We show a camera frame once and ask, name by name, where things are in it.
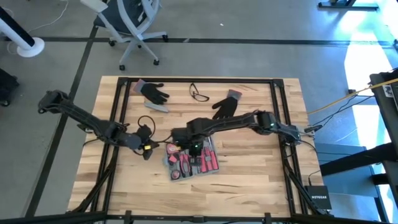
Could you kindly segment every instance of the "concrete floor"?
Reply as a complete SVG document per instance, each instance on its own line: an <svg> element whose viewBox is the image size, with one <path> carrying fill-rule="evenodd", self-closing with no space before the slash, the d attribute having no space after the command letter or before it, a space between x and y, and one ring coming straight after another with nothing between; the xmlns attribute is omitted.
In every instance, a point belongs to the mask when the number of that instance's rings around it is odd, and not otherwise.
<svg viewBox="0 0 398 224"><path fill-rule="evenodd" d="M163 0L164 8L150 29L166 30L170 38L187 39L394 40L378 12L319 10L317 2ZM65 3L0 1L26 30L53 21ZM32 35L89 37L94 18L79 0L69 0L68 9L58 22L35 30ZM109 34L100 29L96 37ZM53 114L39 115L37 103L46 90L70 91L86 42L46 42L44 52L34 58L9 54L6 45L0 42L0 67L19 77L21 87L15 92L12 105L0 108L0 179L4 180L0 184L0 219L25 214L59 119ZM152 59L137 50L130 55L126 71L121 72L118 61L126 44L110 47L95 42L75 103L91 111L103 75L292 77L300 79L307 110L311 111L345 96L351 85L365 87L370 73L398 67L397 52L377 45L151 43L149 47L160 58L159 66L153 66ZM355 62L362 58L367 63ZM366 104L376 103L368 100ZM311 115L310 122L328 116L338 107ZM333 144L338 140L339 144L360 145L358 132L350 134L357 126L353 111L346 110L317 133L316 142ZM84 140L76 122L68 120L36 215L65 212ZM365 202L374 203L373 198L332 196L336 216L377 220L377 210L372 206L364 209Z"/></svg>

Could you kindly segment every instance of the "eyeglasses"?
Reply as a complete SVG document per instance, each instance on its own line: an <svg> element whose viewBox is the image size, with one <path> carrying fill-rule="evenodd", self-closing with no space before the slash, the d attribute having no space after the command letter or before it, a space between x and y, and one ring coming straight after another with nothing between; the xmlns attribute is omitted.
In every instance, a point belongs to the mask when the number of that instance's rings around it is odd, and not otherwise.
<svg viewBox="0 0 398 224"><path fill-rule="evenodd" d="M189 93L191 94L192 98L199 102L206 102L210 99L210 97L208 96L199 94L198 88L197 86L195 86L194 83L191 83L191 85L189 86Z"/></svg>

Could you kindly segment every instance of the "wooden table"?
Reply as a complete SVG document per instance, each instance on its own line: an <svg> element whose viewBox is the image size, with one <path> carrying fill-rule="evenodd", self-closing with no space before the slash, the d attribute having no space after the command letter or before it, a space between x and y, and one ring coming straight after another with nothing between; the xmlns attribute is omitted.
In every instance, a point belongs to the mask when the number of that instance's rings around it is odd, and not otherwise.
<svg viewBox="0 0 398 224"><path fill-rule="evenodd" d="M117 80L118 77L102 77L93 110L95 116L109 119ZM308 118L299 80L286 78L284 83L292 123L306 126ZM149 115L156 122L153 138L157 141L165 139L172 128L185 127L187 121L197 117L212 117L216 112L211 108L212 104L225 98L229 89L243 94L235 115L256 109L273 111L269 85L197 83L196 86L201 94L210 97L209 101L195 101L189 95L189 83L166 83L161 91L171 96L167 114L146 108L143 104L146 99L130 92L125 122L131 124L129 132L136 131L140 116ZM116 121L124 91L123 87ZM277 96L281 105L279 91ZM148 119L141 122L152 126ZM87 140L94 138L92 134L87 135ZM144 161L128 148L121 148L109 213L121 215L132 210L133 215L263 217L264 212L269 212L272 217L290 217L277 135L260 136L250 129L235 129L216 133L213 140L220 171L172 183L162 162L164 145L154 151L149 161ZM312 143L310 138L303 140ZM99 141L84 147L68 209L75 208L95 185L102 151L103 143ZM297 146L297 155L305 185L308 175L319 170L317 155L306 144ZM313 185L323 184L319 172L311 176L311 181ZM298 192L293 183L292 188L296 211L300 212Z"/></svg>

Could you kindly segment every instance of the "yellow cable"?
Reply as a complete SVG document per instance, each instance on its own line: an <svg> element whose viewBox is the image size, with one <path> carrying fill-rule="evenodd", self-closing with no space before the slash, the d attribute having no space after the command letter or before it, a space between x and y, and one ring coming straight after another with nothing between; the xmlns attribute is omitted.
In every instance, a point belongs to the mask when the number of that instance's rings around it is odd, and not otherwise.
<svg viewBox="0 0 398 224"><path fill-rule="evenodd" d="M314 114L314 113L317 113L317 112L319 112L319 111L321 111L321 110L324 110L324 109L326 109L326 108L329 108L329 107L331 107L331 106L333 106L333 105L335 105L335 104L337 104L337 103L339 103L339 102L341 102L341 101L343 101L343 100L345 100L345 99L347 99L347 98L349 98L349 97L352 97L352 96L354 96L354 95L356 95L356 94L358 94L358 93L360 93L360 92L362 92L362 91L371 90L371 89L373 89L373 88L377 88L377 87L380 87L380 86L383 86L383 85L388 85L388 84L391 84L391 83L394 83L394 82L398 82L398 78L395 78L395 79L393 79L393 80L386 81L386 82L383 82L383 83L379 83L379 84L376 84L376 85L373 85L373 86L369 86L369 87L367 87L367 88L365 88L365 89L363 89L363 90L356 91L356 92L351 93L351 94L349 94L349 95L346 95L346 96L344 96L343 98L341 98L341 99L339 99L339 100L336 100L336 101L334 101L334 102L332 102L332 103L330 103L330 104L328 104L328 105L326 105L326 106L324 106L324 107L322 107L322 108L319 108L319 109L317 109L317 110L315 110L315 111L311 111L311 112L309 112L309 113L307 113L307 114L308 114L308 115Z"/></svg>

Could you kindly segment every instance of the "tool kit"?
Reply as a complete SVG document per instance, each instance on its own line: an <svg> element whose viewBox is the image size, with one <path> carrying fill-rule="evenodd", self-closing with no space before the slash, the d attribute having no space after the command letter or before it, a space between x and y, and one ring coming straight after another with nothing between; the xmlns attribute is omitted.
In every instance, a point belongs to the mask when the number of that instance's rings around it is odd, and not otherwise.
<svg viewBox="0 0 398 224"><path fill-rule="evenodd" d="M203 141L201 155L198 157L190 156L188 149L181 149L174 144L166 145L166 155L165 163L169 168L171 181L219 171L216 148L210 137Z"/></svg>

